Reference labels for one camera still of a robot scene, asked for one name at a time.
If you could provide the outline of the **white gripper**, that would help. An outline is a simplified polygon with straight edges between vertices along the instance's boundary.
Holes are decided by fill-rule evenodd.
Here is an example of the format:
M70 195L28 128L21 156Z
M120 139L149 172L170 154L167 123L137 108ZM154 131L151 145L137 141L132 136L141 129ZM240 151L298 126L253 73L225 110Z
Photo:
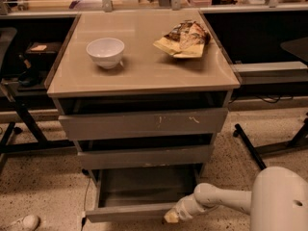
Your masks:
M179 220L188 221L200 213L200 205L193 194L181 198L174 206L164 215L166 223L178 223Z

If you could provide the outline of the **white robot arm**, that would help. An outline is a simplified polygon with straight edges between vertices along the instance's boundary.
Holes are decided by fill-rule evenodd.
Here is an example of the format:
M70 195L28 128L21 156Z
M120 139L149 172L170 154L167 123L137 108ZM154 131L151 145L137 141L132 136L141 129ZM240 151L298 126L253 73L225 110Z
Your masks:
M249 215L250 231L308 231L308 183L284 167L263 169L250 192L201 183L167 211L164 220L191 220L218 206Z

